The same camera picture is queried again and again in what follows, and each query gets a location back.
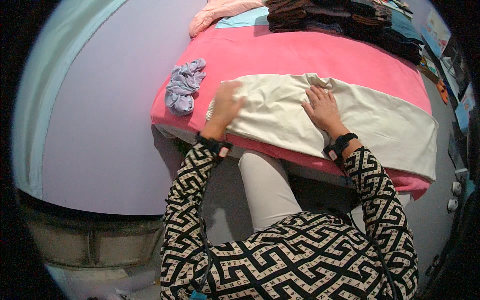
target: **person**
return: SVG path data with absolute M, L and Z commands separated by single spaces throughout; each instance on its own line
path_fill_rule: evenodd
M 239 86 L 225 82 L 218 88 L 213 115 L 168 194 L 161 297 L 411 299 L 419 276 L 413 233 L 387 173 L 357 138 L 339 155 L 361 199 L 366 235 L 348 218 L 302 211 L 278 160 L 246 150 L 239 166 L 255 232 L 215 247 L 207 241 L 203 194 L 225 156 L 225 129 L 246 100 L 234 101 Z M 319 129 L 334 141 L 350 133 L 330 91 L 311 86 L 306 93 L 310 103 L 302 106 Z

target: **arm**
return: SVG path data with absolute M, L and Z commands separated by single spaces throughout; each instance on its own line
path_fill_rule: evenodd
M 239 86 L 235 82 L 220 85 L 215 95 L 212 118 L 200 132 L 202 137 L 219 140 L 224 135 L 225 128 L 236 117 L 245 100 L 233 100 L 233 93 Z M 165 240 L 160 251 L 163 287 L 170 287 L 174 283 L 189 284 L 190 279 L 185 279 L 182 273 L 193 267 L 192 263 L 206 260 L 199 210 L 210 174 L 216 165 L 217 154 L 197 143 L 185 156 L 172 183 L 166 199 L 167 209 L 163 217 Z M 203 253 L 201 258 L 197 256 L 199 253 Z
M 312 121 L 336 140 L 350 131 L 342 124 L 332 93 L 314 86 L 308 89 L 312 104 L 302 106 Z M 343 151 L 345 169 L 362 201 L 367 235 L 376 240 L 384 255 L 393 281 L 403 299 L 410 299 L 417 290 L 418 258 L 398 192 L 380 162 L 357 139 Z

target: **black cable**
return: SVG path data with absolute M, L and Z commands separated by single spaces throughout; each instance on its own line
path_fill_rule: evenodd
M 210 253 L 210 248 L 208 247 L 208 239 L 207 239 L 207 234 L 205 233 L 205 220 L 202 218 L 202 205 L 198 204 L 197 205 L 197 212 L 198 212 L 198 217 L 200 219 L 200 233 L 202 234 L 202 242 L 204 243 L 205 247 L 205 252 L 207 253 L 208 257 L 208 264 L 207 264 L 207 269 L 205 270 L 204 276 L 202 278 L 202 282 L 200 286 L 196 289 L 197 293 L 201 293 L 203 287 L 205 286 L 205 282 L 207 281 L 208 273 L 210 272 L 210 269 L 212 268 L 212 255 Z
M 375 241 L 374 239 L 372 239 L 371 237 L 369 237 L 368 235 L 366 235 L 365 233 L 363 233 L 363 232 L 358 228 L 357 224 L 355 224 L 355 221 L 353 220 L 352 211 L 351 211 L 351 210 L 350 210 L 349 214 L 350 214 L 350 219 L 351 219 L 351 221 L 352 221 L 352 224 L 355 226 L 355 228 L 357 229 L 357 231 L 358 231 L 367 241 L 369 241 L 369 242 L 373 245 L 373 248 L 375 249 L 375 252 L 377 252 L 378 257 L 380 258 L 380 262 L 382 263 L 382 267 L 383 267 L 384 270 L 385 270 L 385 275 L 387 276 L 388 284 L 390 285 L 390 288 L 391 288 L 391 290 L 392 290 L 393 299 L 394 299 L 394 300 L 397 300 L 396 290 L 395 290 L 395 284 L 394 284 L 394 282 L 393 282 L 392 276 L 390 275 L 390 271 L 388 270 L 387 264 L 385 263 L 384 256 L 382 255 L 382 252 L 380 251 L 380 248 L 379 248 L 379 246 L 378 246 L 377 241 Z

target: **blue clip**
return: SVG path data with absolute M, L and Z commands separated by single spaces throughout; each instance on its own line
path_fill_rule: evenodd
M 207 299 L 207 295 L 197 292 L 196 290 L 193 291 L 192 295 L 189 300 L 205 300 Z

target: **bed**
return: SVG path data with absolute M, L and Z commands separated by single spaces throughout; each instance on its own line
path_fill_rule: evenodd
M 206 77 L 194 96 L 192 114 L 178 117 L 165 106 L 163 82 L 151 109 L 152 123 L 165 135 L 192 143 L 194 133 L 205 124 L 205 113 L 221 81 L 250 74 L 317 73 L 348 84 L 357 84 L 399 97 L 432 114 L 422 77 L 415 66 L 365 42 L 320 32 L 271 33 L 267 25 L 237 28 L 207 28 L 195 37 L 177 64 L 203 58 Z M 244 148 L 254 149 L 287 161 L 288 171 L 304 177 L 342 184 L 341 170 L 330 161 L 270 144 L 227 134 L 236 146 L 233 156 Z M 387 169 L 399 192 L 417 200 L 430 181 L 420 175 Z

